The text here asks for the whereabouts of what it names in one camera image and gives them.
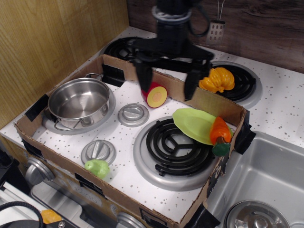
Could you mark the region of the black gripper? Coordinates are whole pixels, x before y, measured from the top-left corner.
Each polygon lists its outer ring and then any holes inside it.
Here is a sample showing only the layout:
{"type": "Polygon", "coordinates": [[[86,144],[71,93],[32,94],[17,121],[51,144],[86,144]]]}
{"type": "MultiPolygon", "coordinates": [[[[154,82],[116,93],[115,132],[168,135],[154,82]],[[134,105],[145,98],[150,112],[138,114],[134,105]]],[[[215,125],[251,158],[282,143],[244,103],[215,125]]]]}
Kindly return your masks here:
{"type": "Polygon", "coordinates": [[[190,21],[157,21],[157,37],[139,39],[130,43],[137,49],[134,66],[140,87],[148,91],[152,83],[152,67],[174,71],[189,71],[184,84],[185,101],[192,99],[199,81],[209,75],[214,54],[190,42],[193,32],[190,21]]]}

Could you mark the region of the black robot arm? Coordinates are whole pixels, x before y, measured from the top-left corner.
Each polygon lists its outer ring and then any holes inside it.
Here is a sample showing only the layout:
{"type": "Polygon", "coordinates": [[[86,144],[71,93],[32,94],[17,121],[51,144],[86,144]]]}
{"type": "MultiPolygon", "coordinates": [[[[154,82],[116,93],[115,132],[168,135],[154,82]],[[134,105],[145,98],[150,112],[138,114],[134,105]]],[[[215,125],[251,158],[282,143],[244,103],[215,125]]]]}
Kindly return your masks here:
{"type": "Polygon", "coordinates": [[[152,8],[157,21],[157,37],[129,43],[134,51],[130,62],[136,68],[143,91],[148,92],[151,87],[154,67],[182,72],[187,75],[184,96],[188,101],[199,81],[209,74],[213,53],[195,46],[188,39],[188,34],[194,33],[190,23],[194,7],[201,12],[209,28],[209,17],[198,0],[159,0],[152,8]]]}

